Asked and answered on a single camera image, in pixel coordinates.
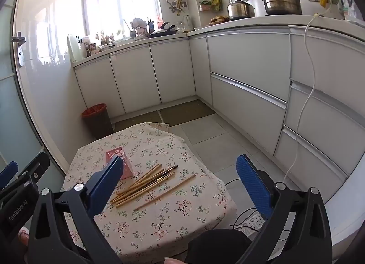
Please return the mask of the bamboo chopstick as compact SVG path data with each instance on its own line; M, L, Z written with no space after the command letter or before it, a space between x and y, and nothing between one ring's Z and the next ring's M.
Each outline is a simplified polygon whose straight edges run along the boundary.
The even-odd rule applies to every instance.
M130 189L129 191L123 193L122 195L118 195L117 197L115 197L111 203L114 204L122 199L127 198L128 196L136 193L136 191L140 190L141 188L151 184L152 182L156 181L158 178L162 177L164 174L166 174L168 172L168 170L162 170L162 168L160 168L156 174L154 174L153 176L150 176L149 178L147 178L145 181L139 183L138 185L134 186L132 189Z
M162 168L162 166L158 165L153 171L151 171L148 175L140 178L135 184L133 184L126 191L124 191L121 194L118 194L113 200L111 200L111 203L115 204L117 201L120 201L120 200L132 195L134 192L138 191L143 186L146 186L147 184L149 184L152 181L159 178L164 172L165 172L165 170Z
M147 178L149 178L150 176L153 176L154 173L156 171L158 171L160 168L162 167L161 164L157 164L156 166L154 166L153 168L151 168L151 170L147 171L143 176L141 176L138 180L136 180L136 182L134 182L132 185L130 185L127 189L118 192L117 195L122 195L123 193L129 191L130 189L132 189L134 186L138 185L139 183L145 181Z
M151 183L149 186L145 186L143 188L141 188L140 190L136 191L136 193L128 196L125 199L122 199L116 203L114 203L115 207L120 207L128 202L130 202L131 200L136 199L137 197L140 197L141 195L144 195L146 192L150 191L151 189L153 189L154 187L160 185L162 182L168 180L169 178L171 178L172 176L175 175L175 172L173 171L172 173L169 173L163 177L158 178L156 181L154 181L153 183Z
M169 190L165 191L164 193L160 194L159 196L151 199L150 201L146 202L145 204L138 206L137 208L134 209L134 211L136 212L137 210L140 210L141 208L144 208L152 203L154 203L157 200L161 200L164 196L168 195L170 192L175 191L177 188L182 187L183 185L185 185L187 182L190 182L192 179L194 179L196 176L196 174L193 174L191 176L189 176L188 178L186 178L185 180L182 180L180 183L178 183L177 185L174 185L172 188L170 188Z

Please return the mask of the black-tipped chopstick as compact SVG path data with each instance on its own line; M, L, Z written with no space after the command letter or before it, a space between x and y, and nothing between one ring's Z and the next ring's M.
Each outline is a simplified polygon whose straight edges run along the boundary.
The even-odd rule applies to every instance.
M140 197L149 190L153 189L155 186L158 186L162 182L171 178L177 168L178 165L163 168L161 164L157 164L125 191L118 193L117 196L111 200L111 204L115 207L118 207L133 199L136 199L137 197Z

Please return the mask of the pink perforated utensil basket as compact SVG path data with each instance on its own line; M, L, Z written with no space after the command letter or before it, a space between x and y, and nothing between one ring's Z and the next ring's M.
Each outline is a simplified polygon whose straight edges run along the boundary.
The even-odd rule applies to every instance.
M123 162L123 174L120 178L120 180L132 178L134 176L132 165L128 159L128 156L126 155L126 152L124 151L123 146L119 146L115 149L109 150L106 152L106 162L108 163L111 161L114 157L120 157Z

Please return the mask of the white power strip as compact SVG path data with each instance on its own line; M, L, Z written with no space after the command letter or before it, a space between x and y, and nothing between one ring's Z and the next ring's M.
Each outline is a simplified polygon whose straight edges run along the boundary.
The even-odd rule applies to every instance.
M237 229L250 237L251 235L258 233L264 223L265 219L263 219L261 214L255 212L255 214L251 215L242 224L240 224Z

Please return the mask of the floral tablecloth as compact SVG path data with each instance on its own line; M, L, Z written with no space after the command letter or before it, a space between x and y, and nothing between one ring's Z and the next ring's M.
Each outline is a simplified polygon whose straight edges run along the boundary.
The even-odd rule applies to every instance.
M95 222L124 263L157 263L183 253L191 239L226 223L236 204L225 184L196 157L185 140L169 132L167 124L141 123L80 148L65 176L63 190L86 183L102 170L106 152L119 146L132 165L134 176L120 180ZM144 195L115 207L111 200L157 164L178 165L175 175ZM161 200L134 211L182 180L195 178Z

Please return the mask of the brown trash bin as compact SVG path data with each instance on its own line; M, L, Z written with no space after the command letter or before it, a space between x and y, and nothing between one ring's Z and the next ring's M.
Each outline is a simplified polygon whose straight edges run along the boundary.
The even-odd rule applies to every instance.
M105 103L87 108L81 114L81 117L91 135L96 139L101 139L114 133Z

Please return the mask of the olive floor mat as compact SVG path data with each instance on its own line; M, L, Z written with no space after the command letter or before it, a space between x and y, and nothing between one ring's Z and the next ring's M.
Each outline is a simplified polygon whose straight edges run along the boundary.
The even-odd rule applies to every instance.
M171 127L213 114L215 114L214 110L201 100L194 100L160 110L163 122Z
M115 123L114 131L115 132L121 131L133 125L141 124L144 122L163 123L163 120L158 111L148 112L143 115L134 116L129 119L118 121L117 123Z

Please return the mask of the pale green cutting board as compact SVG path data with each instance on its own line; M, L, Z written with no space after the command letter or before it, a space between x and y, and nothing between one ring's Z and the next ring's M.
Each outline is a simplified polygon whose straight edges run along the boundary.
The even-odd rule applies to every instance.
M72 64L81 61L83 59L83 54L77 37L68 35L67 40L68 40L70 61L72 62Z

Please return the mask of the black frying pan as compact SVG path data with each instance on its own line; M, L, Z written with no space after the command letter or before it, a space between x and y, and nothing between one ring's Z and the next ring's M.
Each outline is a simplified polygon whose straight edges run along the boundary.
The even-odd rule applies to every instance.
M176 34L176 32L177 31L175 29L174 24L170 25L169 22L164 22L164 23L162 23L162 25L160 26L160 28L158 30L149 34L149 37L155 38L155 37L163 37L163 36L167 36L167 35L174 35L174 34Z

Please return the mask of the knife block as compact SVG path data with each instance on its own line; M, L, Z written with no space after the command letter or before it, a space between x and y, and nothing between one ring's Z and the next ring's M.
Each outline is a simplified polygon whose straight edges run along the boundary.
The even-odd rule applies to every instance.
M154 33L154 31L155 31L154 21L152 21L151 18L147 19L147 25L148 25L148 28L149 28L149 34Z

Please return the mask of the steel kettle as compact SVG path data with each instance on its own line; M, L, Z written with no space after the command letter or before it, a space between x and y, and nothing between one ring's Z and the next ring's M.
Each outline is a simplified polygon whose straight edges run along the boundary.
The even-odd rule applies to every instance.
M231 21L255 17L254 7L243 0L229 0L227 11Z

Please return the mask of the yellow green snack bag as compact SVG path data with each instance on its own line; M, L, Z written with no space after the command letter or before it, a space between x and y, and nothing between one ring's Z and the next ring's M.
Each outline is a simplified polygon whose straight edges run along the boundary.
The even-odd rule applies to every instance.
M218 12L222 10L222 0L211 0L211 10Z

